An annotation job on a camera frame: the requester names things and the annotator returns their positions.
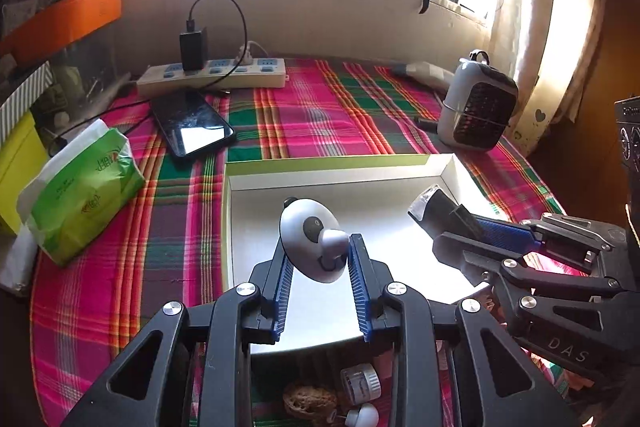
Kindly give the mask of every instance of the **speaker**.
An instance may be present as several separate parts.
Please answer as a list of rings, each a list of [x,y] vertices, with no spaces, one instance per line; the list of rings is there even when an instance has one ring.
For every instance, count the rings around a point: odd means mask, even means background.
[[[614,109],[622,165],[629,187],[626,203],[631,227],[627,227],[626,244],[634,277],[640,282],[640,245],[636,239],[636,233],[640,234],[640,96],[620,100]]]

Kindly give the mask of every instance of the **blue gripper pad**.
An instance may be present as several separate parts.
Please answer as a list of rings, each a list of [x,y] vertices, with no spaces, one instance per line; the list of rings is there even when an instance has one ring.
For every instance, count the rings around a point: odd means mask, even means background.
[[[287,318],[287,306],[289,305],[289,294],[291,293],[291,280],[293,278],[293,265],[289,257],[284,256],[284,263],[278,279],[276,298],[274,304],[273,338],[277,342],[280,334],[284,331],[284,322]]]
[[[496,223],[490,219],[476,216],[492,247],[503,248],[521,255],[538,251],[541,243],[529,230],[514,227],[511,223]]]
[[[364,282],[362,273],[362,265],[360,258],[356,253],[356,248],[352,242],[349,242],[349,254],[347,257],[349,264],[349,277],[351,279],[351,290],[353,291],[353,301],[356,304],[356,315],[358,316],[358,325],[360,331],[364,335],[364,340],[369,342],[373,327],[371,326],[371,317],[369,316],[369,292]]]

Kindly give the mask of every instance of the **power strip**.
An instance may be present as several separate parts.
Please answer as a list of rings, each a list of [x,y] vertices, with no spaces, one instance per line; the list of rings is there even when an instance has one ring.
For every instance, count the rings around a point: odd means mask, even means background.
[[[137,81],[138,93],[145,98],[154,98],[185,87],[199,89],[227,74],[235,63],[232,58],[210,60],[200,71],[184,71],[181,63],[151,66]],[[253,64],[238,66],[211,89],[284,87],[286,78],[283,58],[254,58]]]

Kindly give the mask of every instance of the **small heater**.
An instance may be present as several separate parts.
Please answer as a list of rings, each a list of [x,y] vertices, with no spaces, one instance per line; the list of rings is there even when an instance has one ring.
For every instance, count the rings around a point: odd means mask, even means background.
[[[483,55],[484,62],[478,62]],[[417,120],[418,127],[438,133],[451,147],[492,149],[509,124],[518,101],[518,87],[492,68],[486,52],[476,50],[462,60],[442,102],[438,122]]]

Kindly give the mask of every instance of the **yellow box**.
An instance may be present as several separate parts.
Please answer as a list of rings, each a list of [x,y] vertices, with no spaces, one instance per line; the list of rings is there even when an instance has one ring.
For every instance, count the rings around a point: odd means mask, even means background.
[[[27,111],[0,148],[0,230],[18,233],[18,195],[47,162],[47,152]]]

